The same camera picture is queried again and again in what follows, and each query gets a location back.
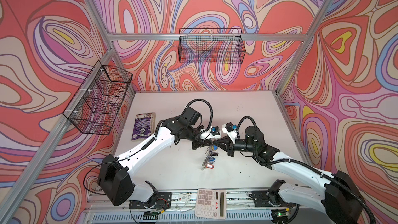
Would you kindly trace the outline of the purple book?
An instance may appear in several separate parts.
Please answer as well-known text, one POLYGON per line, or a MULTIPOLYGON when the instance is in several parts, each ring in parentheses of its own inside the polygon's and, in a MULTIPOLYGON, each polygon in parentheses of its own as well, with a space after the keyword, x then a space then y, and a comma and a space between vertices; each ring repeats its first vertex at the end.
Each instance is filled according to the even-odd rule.
POLYGON ((155 113, 138 114, 135 117, 132 140, 146 139, 154 130, 155 113))

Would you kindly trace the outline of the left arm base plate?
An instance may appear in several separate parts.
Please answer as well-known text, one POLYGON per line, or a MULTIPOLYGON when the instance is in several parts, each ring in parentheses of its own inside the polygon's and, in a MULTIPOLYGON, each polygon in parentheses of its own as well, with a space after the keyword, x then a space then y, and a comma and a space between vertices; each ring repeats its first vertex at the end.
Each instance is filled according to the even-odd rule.
POLYGON ((170 208, 172 200, 171 192, 155 192, 147 202, 130 201, 129 209, 159 209, 170 208))

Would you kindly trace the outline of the small white label card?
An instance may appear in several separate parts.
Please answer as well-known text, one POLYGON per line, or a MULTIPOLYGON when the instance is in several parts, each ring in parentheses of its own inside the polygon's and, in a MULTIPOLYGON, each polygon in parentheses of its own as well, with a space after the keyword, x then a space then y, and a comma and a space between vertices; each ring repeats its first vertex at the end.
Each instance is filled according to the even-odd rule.
POLYGON ((188 204, 190 202, 191 196, 189 194, 179 194, 178 201, 184 204, 188 204))

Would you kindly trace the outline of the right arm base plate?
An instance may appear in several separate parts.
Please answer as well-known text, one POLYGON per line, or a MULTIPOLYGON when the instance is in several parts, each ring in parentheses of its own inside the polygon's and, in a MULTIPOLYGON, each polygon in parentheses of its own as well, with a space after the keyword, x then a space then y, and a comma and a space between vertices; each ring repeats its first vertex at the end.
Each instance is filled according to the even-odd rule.
POLYGON ((256 190, 248 194, 254 201, 255 207, 295 207, 295 203, 285 202, 277 192, 269 193, 268 190, 256 190))

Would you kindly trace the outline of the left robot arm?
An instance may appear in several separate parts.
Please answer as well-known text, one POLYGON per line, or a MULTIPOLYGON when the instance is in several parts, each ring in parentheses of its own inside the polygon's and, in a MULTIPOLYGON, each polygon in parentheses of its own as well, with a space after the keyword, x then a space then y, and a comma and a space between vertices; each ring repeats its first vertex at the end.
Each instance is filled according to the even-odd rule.
POLYGON ((147 180, 135 179, 134 175, 163 149, 177 145, 180 140, 191 141, 193 149, 212 146, 211 124, 207 125, 204 132, 201 132, 200 128, 194 128, 202 116, 191 107, 195 102, 198 102, 198 99, 190 101, 181 115, 160 120, 154 134, 134 148, 116 157, 107 155, 98 165, 97 184, 102 189, 102 194, 108 197, 114 206, 130 200, 155 204, 156 188, 147 180))

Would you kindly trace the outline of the round keyring disc with keys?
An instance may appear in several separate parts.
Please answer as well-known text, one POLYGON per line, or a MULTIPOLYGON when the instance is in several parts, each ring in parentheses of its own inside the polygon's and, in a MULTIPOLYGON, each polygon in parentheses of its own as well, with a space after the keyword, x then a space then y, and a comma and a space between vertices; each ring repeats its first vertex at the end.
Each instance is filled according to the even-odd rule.
POLYGON ((204 155, 204 161, 202 163, 202 171, 207 169, 214 169, 214 162, 218 157, 217 146, 207 147, 204 155))

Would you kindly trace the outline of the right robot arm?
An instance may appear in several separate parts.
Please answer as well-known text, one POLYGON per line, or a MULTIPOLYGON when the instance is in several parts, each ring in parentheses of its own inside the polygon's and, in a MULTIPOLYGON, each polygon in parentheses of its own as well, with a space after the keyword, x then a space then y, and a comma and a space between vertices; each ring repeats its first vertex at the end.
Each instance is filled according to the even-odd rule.
POLYGON ((230 157, 236 151, 250 152, 258 165, 304 184, 300 187, 277 180, 268 190, 271 204, 286 202, 303 205, 325 213, 336 224, 356 224, 362 213, 367 214, 371 224, 376 223, 371 208, 347 173, 317 169, 266 144, 263 132, 252 117, 244 116, 237 125, 229 122, 221 128, 208 128, 214 145, 224 149, 230 157))

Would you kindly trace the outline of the white pink calculator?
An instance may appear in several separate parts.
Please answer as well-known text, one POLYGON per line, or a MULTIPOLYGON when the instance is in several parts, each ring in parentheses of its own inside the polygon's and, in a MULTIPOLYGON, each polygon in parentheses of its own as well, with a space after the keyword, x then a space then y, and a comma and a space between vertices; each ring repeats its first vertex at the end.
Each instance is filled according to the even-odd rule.
POLYGON ((225 220, 227 217, 227 192, 200 188, 194 214, 199 218, 225 220))

